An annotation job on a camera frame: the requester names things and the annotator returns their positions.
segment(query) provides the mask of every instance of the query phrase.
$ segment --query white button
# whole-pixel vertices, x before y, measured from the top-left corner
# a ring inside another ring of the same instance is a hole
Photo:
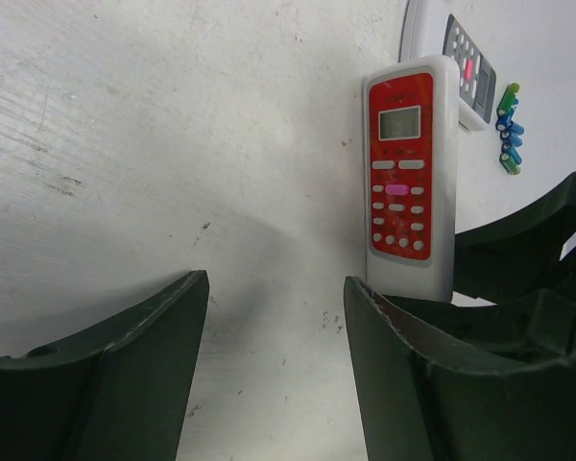
[[[395,168],[395,163],[392,160],[376,160],[372,163],[374,170],[392,170]]]
[[[402,160],[399,162],[402,170],[420,170],[424,168],[424,160]]]

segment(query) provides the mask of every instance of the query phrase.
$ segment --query white table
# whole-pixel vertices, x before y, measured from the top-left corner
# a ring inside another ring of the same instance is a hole
[[[523,173],[460,134],[459,231],[576,170],[576,1],[455,0]],[[182,460],[362,460],[342,286],[363,276],[360,81],[404,1],[0,1],[0,354],[188,268],[212,299]]]

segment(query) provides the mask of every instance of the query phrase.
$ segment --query white tabletop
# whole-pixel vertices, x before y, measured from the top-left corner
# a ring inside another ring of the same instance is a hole
[[[458,222],[576,170],[576,1],[450,8],[521,84],[522,174],[460,133]],[[181,460],[363,460],[343,315],[363,276],[361,78],[405,1],[0,2],[0,354],[211,282]]]

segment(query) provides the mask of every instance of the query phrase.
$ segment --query white remote control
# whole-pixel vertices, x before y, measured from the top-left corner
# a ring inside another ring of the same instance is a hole
[[[492,117],[495,71],[443,0],[410,0],[399,60],[431,55],[449,56],[459,65],[461,125],[473,132],[486,129]]]
[[[363,84],[367,283],[452,298],[459,69],[446,56],[403,62]]]

